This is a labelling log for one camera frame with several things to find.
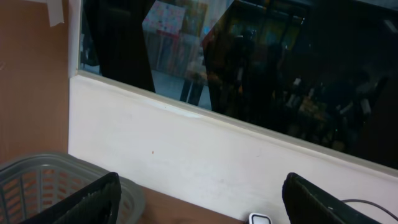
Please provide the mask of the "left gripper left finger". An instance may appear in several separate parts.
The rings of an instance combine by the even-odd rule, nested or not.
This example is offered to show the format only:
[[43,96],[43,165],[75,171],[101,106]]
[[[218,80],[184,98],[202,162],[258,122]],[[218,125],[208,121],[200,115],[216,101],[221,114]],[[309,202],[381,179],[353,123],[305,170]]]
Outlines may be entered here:
[[110,172],[22,224],[116,224],[120,200],[119,175]]

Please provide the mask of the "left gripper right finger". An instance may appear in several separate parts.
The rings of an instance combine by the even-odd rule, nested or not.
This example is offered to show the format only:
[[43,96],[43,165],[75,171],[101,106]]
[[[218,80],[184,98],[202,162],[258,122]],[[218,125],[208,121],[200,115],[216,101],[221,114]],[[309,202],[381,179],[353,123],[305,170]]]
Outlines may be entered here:
[[294,224],[378,224],[293,172],[282,186],[282,200]]

